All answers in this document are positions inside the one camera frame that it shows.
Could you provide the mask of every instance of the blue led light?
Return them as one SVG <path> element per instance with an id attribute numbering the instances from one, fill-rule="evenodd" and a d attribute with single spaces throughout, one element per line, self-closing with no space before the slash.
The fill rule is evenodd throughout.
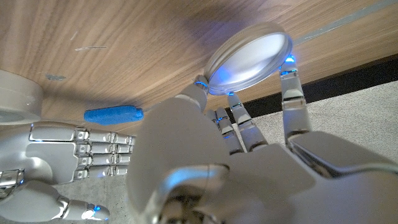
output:
<path id="1" fill-rule="evenodd" d="M 295 62 L 294 56 L 293 55 L 289 55 L 287 57 L 287 59 L 285 60 L 285 62 Z"/>
<path id="2" fill-rule="evenodd" d="M 201 81 L 197 81 L 197 82 L 195 82 L 195 84 L 202 84 L 203 86 L 207 87 L 207 84 L 204 82 L 201 82 Z"/>
<path id="3" fill-rule="evenodd" d="M 294 62 L 294 59 L 292 59 L 292 58 L 287 58 L 285 62 Z"/>

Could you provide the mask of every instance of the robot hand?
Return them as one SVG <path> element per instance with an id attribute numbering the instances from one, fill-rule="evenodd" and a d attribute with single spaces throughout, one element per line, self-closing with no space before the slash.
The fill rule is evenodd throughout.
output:
<path id="1" fill-rule="evenodd" d="M 134 140 L 63 123 L 0 132 L 0 216 L 17 222 L 107 220 L 107 208 L 69 200 L 51 185 L 126 174 Z"/>

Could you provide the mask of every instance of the blue sponge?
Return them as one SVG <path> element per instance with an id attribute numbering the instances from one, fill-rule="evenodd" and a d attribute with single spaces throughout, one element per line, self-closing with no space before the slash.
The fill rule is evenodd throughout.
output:
<path id="1" fill-rule="evenodd" d="M 144 112 L 135 106 L 115 106 L 85 111 L 85 121 L 100 125 L 121 124 L 144 119 Z"/>

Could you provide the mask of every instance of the wooden table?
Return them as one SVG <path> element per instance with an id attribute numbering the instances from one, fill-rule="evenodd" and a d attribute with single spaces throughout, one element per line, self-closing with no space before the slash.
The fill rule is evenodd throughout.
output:
<path id="1" fill-rule="evenodd" d="M 251 24 L 273 21 L 298 39 L 375 2 L 1 0 L 0 69 L 41 85 L 44 120 L 134 134 L 140 122 L 99 126 L 85 123 L 83 113 L 148 109 L 176 95 L 224 41 Z M 296 45 L 302 83 L 397 54 L 397 12 L 395 3 Z M 279 91 L 273 75 L 238 95 L 249 101 Z M 210 96 L 208 107 L 219 106 L 227 107 L 226 98 Z"/>

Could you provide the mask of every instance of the white cylinder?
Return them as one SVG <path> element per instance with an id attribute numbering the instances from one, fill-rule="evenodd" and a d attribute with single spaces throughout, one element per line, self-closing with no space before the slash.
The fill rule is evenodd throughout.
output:
<path id="1" fill-rule="evenodd" d="M 40 121 L 43 89 L 22 76 L 0 70 L 0 125 Z"/>

